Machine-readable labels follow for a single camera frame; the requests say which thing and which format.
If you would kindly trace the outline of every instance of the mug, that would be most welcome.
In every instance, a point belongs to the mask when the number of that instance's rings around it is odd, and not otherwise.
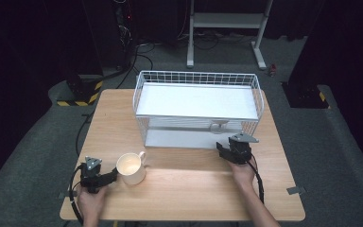
[[[131,185],[138,184],[146,177],[146,169],[144,168],[146,157],[147,154],[141,151],[139,154],[123,154],[117,160],[116,168],[122,176],[124,183]]]

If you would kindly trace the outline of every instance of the wire rack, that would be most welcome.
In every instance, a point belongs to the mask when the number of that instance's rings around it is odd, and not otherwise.
[[[253,136],[264,101],[254,74],[141,71],[133,109],[148,147],[214,148]]]

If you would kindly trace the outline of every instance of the metal stand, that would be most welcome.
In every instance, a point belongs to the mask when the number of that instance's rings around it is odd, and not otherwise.
[[[195,13],[194,0],[191,0],[187,68],[194,67],[194,27],[229,27],[259,29],[257,39],[251,45],[258,67],[263,70],[267,69],[259,45],[264,35],[272,2],[273,0],[268,0],[264,13]]]

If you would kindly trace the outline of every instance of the table top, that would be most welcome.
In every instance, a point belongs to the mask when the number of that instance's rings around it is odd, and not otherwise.
[[[145,148],[132,109],[134,90],[104,90],[78,158],[102,159],[108,173],[124,153],[147,153],[146,178],[126,185],[118,177],[108,190],[102,219],[115,220],[249,220],[227,163],[216,149]],[[287,188],[295,182],[276,130],[268,102],[251,143],[265,190],[265,206],[277,220],[303,220],[298,194]],[[63,219],[76,219],[66,198]]]

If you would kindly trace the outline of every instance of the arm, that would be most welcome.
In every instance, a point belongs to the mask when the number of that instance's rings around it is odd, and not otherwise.
[[[255,162],[251,159],[250,162],[255,166]],[[246,208],[252,218],[252,221],[256,227],[260,226],[280,226],[273,215],[265,207],[265,205],[259,200],[252,186],[254,179],[254,171],[248,164],[236,165],[228,162],[232,169],[234,181],[237,184],[237,188],[243,196]]]
[[[97,194],[91,194],[87,191],[86,187],[78,185],[78,209],[84,218],[83,226],[98,226],[107,190],[108,186],[106,185],[101,187]]]

